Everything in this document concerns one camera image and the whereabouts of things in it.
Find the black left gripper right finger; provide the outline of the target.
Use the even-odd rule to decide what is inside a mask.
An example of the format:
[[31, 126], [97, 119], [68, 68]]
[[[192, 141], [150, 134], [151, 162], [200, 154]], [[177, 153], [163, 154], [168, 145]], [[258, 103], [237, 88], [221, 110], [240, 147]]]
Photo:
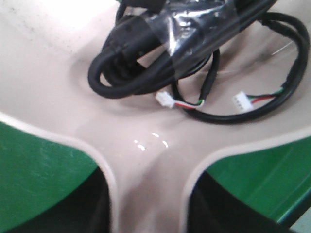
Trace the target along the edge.
[[188, 210], [188, 233], [288, 233], [225, 190], [207, 172], [195, 184]]

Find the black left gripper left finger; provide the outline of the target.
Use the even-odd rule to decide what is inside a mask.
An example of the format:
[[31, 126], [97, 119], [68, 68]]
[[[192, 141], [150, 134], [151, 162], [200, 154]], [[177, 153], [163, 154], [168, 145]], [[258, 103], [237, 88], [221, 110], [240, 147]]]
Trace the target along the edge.
[[53, 208], [51, 220], [51, 233], [110, 232], [109, 192], [99, 168]]

